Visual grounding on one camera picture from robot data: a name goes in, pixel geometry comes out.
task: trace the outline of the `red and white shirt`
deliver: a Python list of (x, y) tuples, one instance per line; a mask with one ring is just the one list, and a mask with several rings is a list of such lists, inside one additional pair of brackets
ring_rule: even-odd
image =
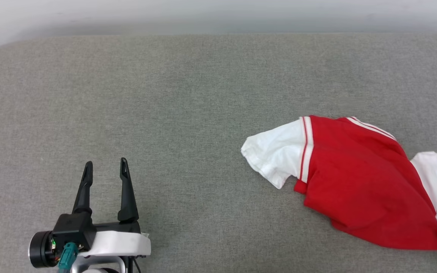
[(338, 230), (384, 247), (437, 250), (435, 152), (409, 161), (389, 132), (319, 116), (250, 136), (241, 152), (278, 189), (298, 178), (304, 205)]

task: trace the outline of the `red fabric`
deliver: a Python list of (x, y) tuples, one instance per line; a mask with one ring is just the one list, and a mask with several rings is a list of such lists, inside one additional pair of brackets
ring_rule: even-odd
[(398, 249), (437, 250), (435, 209), (416, 169), (393, 139), (346, 118), (311, 116), (314, 148), (304, 205), (333, 227)]

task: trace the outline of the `robotic arm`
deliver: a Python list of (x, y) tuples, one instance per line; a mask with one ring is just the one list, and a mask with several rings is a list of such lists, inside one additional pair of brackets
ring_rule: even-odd
[[(59, 273), (132, 273), (137, 257), (151, 254), (148, 234), (141, 233), (136, 200), (127, 160), (121, 158), (123, 181), (118, 222), (92, 223), (90, 186), (92, 162), (85, 164), (82, 180), (71, 214), (62, 214), (52, 231), (37, 232), (30, 242), (28, 256), (35, 268), (59, 267)], [(110, 268), (88, 269), (94, 264), (116, 263), (120, 271)]]

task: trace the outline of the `striped trim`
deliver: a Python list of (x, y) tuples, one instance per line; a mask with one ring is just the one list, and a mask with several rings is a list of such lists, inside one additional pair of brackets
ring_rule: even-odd
[(386, 137), (388, 137), (388, 138), (390, 138), (390, 139), (392, 139), (392, 140), (397, 141), (396, 138), (394, 138), (394, 136), (391, 135), (389, 132), (380, 129), (380, 128), (378, 128), (377, 126), (373, 126), (372, 124), (369, 124), (369, 123), (363, 123), (362, 121), (359, 121), (359, 119), (357, 119), (355, 116), (352, 116), (352, 117), (347, 118), (347, 119), (348, 119), (349, 121), (351, 121), (353, 124), (356, 124), (356, 125), (358, 125), (358, 126), (360, 126), (360, 127), (364, 127), (365, 129), (368, 129), (368, 130), (374, 131), (374, 132), (376, 132), (376, 133), (380, 133), (381, 135), (385, 135)]
[(305, 183), (308, 182), (308, 170), (313, 153), (313, 128), (311, 126), (311, 118), (309, 116), (302, 116), (303, 132), (305, 133), (305, 146), (303, 147), (301, 161), (300, 161), (300, 176), (299, 179)]

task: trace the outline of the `garment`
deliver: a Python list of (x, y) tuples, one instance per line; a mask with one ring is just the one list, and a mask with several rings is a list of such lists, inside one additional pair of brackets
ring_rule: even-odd
[(384, 247), (437, 250), (437, 154), (409, 161), (392, 134), (355, 117), (303, 116), (247, 138), (242, 154), (333, 227)]

